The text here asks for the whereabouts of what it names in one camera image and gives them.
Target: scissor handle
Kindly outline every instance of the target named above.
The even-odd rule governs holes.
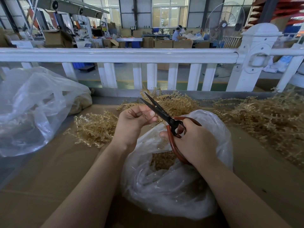
[[[184,120],[185,118],[188,118],[190,119],[194,124],[198,125],[198,126],[202,126],[198,121],[196,121],[195,119],[193,118],[189,118],[189,117],[183,117],[183,116],[178,116],[178,117],[174,117],[173,119],[175,120]],[[184,127],[184,133],[187,132],[186,130],[186,127],[184,126],[183,122],[180,121],[181,123],[179,123],[180,125],[182,125]],[[190,162],[188,162],[188,160],[181,154],[181,152],[177,149],[176,147],[176,144],[174,142],[174,138],[173,138],[173,132],[172,132],[172,128],[170,127],[170,125],[167,125],[167,132],[168,132],[168,137],[169,137],[169,142],[170,142],[170,145],[171,145],[171,148],[173,150],[173,152],[175,153],[175,155],[177,156],[177,158],[185,163],[185,164],[188,164],[188,165],[191,165]],[[181,138],[181,136],[179,134],[175,135],[176,137],[178,138]]]

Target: black scissor blade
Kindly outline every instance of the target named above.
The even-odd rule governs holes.
[[[146,92],[145,94],[147,95],[147,97],[150,99],[150,101],[152,102],[152,104],[159,109],[159,111],[161,111],[164,115],[169,116],[167,114],[167,112],[150,96],[148,95]]]
[[[151,110],[153,110],[158,116],[164,119],[167,123],[170,122],[170,117],[165,115],[162,111],[156,108],[154,105],[148,103],[145,99],[140,98]]]

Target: white fence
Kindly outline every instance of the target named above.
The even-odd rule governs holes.
[[[190,63],[188,91],[196,91],[202,64],[207,68],[202,91],[210,91],[216,65],[235,64],[228,82],[227,92],[251,92],[262,68],[270,55],[294,56],[277,86],[282,91],[296,73],[304,58],[302,45],[294,44],[291,49],[272,49],[282,33],[270,23],[251,27],[243,33],[237,49],[16,49],[1,48],[0,62],[21,62],[24,68],[37,62],[61,62],[66,76],[77,81],[72,62],[96,62],[103,88],[117,89],[114,63],[132,63],[135,89],[142,88],[141,68],[147,66],[147,87],[157,87],[157,63],[169,63],[168,90],[176,89],[179,63]]]

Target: white bag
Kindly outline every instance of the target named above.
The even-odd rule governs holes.
[[[218,158],[232,169],[232,143],[225,124],[209,111],[196,110],[187,116],[197,120],[215,136]],[[201,178],[193,166],[184,165],[178,159],[169,170],[156,171],[150,166],[152,153],[172,150],[169,143],[160,146],[164,142],[159,137],[161,131],[166,131],[163,123],[141,136],[135,150],[127,157],[121,176],[123,196],[154,214],[194,220],[212,215],[217,203],[210,188],[194,192],[190,189],[191,184],[193,187]]]
[[[43,67],[11,69],[0,83],[0,155],[45,146],[72,111],[92,104],[91,91]]]

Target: worker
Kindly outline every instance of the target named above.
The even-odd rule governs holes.
[[[135,149],[141,128],[156,120],[146,105],[123,111],[112,142],[42,228],[104,227],[124,162]],[[290,228],[217,158],[217,141],[211,132],[189,119],[183,123],[187,133],[174,137],[175,143],[208,183],[230,227]],[[160,136],[168,138],[167,132]]]
[[[179,41],[181,39],[186,39],[186,37],[182,37],[180,36],[180,32],[182,31],[183,27],[181,25],[179,25],[176,30],[174,31],[173,35],[172,35],[172,40],[173,41]]]

